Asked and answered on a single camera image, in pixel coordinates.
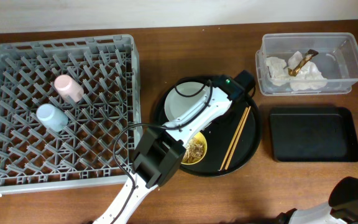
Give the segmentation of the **gold foil wrapper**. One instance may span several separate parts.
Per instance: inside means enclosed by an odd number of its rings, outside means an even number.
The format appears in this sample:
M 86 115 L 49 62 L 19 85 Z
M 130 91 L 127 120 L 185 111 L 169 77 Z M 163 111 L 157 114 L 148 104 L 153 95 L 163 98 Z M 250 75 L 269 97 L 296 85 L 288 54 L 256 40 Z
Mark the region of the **gold foil wrapper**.
M 302 67 L 306 63 L 308 63 L 313 57 L 317 56 L 318 54 L 319 54 L 319 52 L 317 52 L 316 50 L 309 49 L 309 51 L 307 51 L 307 53 L 305 53 L 302 60 L 299 62 L 299 64 L 294 69 L 288 68 L 289 76 L 292 76 L 292 77 L 297 76 L 299 71 L 302 69 Z

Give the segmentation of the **white paper napkin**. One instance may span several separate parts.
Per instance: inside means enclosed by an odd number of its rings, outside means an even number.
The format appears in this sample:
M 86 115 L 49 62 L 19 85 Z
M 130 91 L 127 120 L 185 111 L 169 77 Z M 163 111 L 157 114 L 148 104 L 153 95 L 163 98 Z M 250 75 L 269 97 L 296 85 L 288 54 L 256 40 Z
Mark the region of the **white paper napkin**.
M 284 86 L 289 84 L 293 91 L 317 90 L 327 85 L 327 79 L 322 76 L 314 62 L 307 62 L 295 77 L 288 74 L 288 69 L 294 69 L 303 59 L 297 51 L 287 61 L 278 57 L 268 57 L 265 61 L 272 84 Z

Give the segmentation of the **pink plastic cup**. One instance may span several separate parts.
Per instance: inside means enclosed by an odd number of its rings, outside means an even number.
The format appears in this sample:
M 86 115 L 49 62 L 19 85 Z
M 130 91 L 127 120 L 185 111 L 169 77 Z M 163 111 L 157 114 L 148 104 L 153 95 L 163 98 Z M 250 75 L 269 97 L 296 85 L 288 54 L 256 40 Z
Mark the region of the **pink plastic cup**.
M 69 98 L 74 102 L 79 102 L 83 98 L 84 89 L 69 75 L 59 75 L 53 84 L 58 94 L 66 102 Z

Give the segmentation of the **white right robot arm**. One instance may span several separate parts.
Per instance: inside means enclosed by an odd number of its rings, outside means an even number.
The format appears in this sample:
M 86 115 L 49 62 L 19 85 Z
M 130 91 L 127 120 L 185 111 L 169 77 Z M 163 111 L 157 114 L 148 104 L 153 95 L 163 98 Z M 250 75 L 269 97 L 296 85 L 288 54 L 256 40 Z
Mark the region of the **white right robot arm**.
M 329 200 L 307 210 L 292 209 L 279 214 L 279 224 L 358 224 L 358 178 L 345 177 L 333 189 Z

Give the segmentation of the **grey round plate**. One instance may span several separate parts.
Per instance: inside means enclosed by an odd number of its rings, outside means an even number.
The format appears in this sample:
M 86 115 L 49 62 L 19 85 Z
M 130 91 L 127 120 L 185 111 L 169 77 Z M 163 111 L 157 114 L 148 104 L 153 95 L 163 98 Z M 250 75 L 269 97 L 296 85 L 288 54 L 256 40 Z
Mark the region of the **grey round plate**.
M 177 90 L 183 95 L 192 95 L 200 90 L 202 86 L 203 84 L 198 82 L 185 82 L 177 85 Z M 164 102 L 164 110 L 167 119 L 172 121 L 178 118 L 194 104 L 196 104 L 208 92 L 209 86 L 205 86 L 200 93 L 187 98 L 179 95 L 175 89 L 172 89 L 168 93 Z

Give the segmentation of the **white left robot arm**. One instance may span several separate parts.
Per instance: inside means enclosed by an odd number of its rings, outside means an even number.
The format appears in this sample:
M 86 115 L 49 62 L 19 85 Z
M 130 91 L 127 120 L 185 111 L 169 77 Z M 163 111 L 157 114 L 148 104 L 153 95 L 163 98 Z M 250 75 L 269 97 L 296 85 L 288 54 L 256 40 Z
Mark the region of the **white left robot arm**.
M 247 71 L 228 75 L 186 77 L 178 81 L 202 83 L 206 93 L 178 118 L 163 125 L 144 124 L 146 128 L 132 155 L 127 180 L 108 209 L 96 223 L 127 223 L 144 198 L 166 184 L 177 172 L 185 155 L 185 146 L 213 120 L 242 101 L 255 87 Z

